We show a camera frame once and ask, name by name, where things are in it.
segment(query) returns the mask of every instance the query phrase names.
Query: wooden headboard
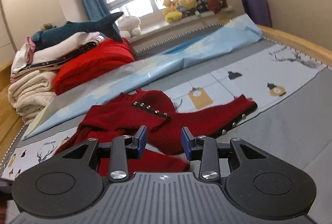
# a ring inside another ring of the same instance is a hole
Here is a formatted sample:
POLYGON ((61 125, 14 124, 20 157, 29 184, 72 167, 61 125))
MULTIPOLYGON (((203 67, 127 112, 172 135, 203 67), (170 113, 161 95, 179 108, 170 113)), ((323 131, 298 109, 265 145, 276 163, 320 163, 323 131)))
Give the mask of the wooden headboard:
POLYGON ((11 65, 12 62, 9 62, 0 68, 0 162, 24 125, 21 117, 8 101, 11 65))

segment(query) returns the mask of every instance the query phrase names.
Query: purple yoga mat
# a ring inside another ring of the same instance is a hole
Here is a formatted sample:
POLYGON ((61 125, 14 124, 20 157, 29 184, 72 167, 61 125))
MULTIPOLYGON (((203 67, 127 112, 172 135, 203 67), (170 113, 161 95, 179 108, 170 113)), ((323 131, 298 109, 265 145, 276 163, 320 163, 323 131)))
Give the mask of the purple yoga mat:
POLYGON ((241 0, 245 13, 254 23, 272 27, 270 11, 266 0, 241 0))

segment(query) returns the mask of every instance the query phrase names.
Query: mattress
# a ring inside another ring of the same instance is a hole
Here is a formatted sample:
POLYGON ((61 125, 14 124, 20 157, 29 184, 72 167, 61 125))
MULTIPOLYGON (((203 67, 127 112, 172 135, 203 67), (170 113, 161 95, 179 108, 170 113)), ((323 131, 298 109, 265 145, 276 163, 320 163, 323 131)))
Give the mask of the mattress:
MULTIPOLYGON (((274 44, 268 40, 261 40, 230 54, 205 61, 156 80, 144 86, 143 90, 166 91, 181 83, 246 58, 274 44)), ((164 49, 172 46, 174 46, 174 43, 170 42, 165 45, 164 49)), ((159 48, 155 52, 162 52, 162 50, 159 48)), ((153 48, 140 56, 144 58, 152 53, 153 48)), ((332 200, 332 185, 330 183, 332 171, 329 169, 332 157, 332 135, 330 134, 331 86, 332 71, 325 68, 314 79, 285 100, 235 127, 226 135, 217 138, 218 142, 223 143, 228 143, 234 137, 242 138, 306 171, 314 179, 317 186, 317 197, 309 216, 321 224, 332 222, 332 203, 330 202, 332 200)), ((13 152, 15 148, 76 127, 83 118, 84 114, 24 141, 18 137, 10 151, 13 152)), ((191 168, 195 173, 198 173, 199 165, 199 161, 191 163, 191 168)), ((229 174, 226 160, 220 160, 220 170, 222 176, 229 174)))

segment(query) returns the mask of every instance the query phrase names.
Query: red blanket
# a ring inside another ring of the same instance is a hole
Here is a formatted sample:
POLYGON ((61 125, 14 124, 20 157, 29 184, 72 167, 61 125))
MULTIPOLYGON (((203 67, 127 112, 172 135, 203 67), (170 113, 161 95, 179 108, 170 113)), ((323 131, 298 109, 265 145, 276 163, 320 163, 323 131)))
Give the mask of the red blanket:
POLYGON ((54 91, 60 95, 115 68, 135 61, 129 43, 107 38, 98 47, 66 63, 54 79, 54 91))

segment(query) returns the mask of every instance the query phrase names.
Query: pink cloth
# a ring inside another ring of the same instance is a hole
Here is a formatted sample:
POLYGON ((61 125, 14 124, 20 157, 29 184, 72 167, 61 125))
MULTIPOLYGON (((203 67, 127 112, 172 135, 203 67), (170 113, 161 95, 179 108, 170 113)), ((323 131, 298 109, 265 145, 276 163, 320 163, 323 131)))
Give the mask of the pink cloth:
POLYGON ((36 49, 36 44, 31 40, 31 37, 27 37, 25 39, 25 43, 29 44, 29 51, 28 51, 28 61, 27 64, 31 64, 34 58, 34 50, 36 49))

